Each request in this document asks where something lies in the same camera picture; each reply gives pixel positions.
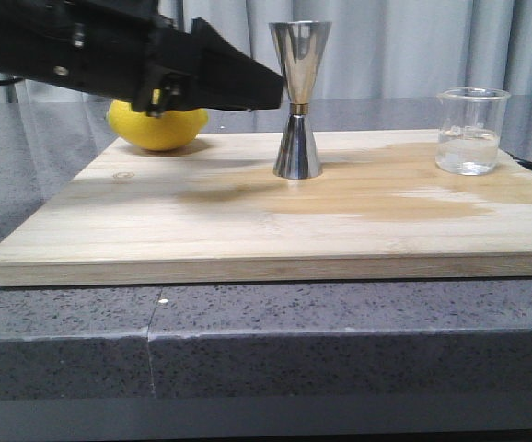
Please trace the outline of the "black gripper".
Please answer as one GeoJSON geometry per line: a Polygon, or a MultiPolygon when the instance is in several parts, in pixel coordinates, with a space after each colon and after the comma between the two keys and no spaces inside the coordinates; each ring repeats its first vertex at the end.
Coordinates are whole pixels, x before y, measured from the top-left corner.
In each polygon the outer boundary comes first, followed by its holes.
{"type": "Polygon", "coordinates": [[[0,1],[0,73],[152,115],[193,110],[192,76],[160,63],[172,30],[156,1],[0,1]]]}

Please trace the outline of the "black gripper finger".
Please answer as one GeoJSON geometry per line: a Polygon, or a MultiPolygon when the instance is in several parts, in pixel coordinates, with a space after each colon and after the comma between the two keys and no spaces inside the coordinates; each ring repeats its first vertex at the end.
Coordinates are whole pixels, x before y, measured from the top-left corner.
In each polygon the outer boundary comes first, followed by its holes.
{"type": "Polygon", "coordinates": [[[284,80],[226,41],[206,20],[195,18],[191,36],[199,49],[187,103],[222,111],[275,110],[284,80]]]}

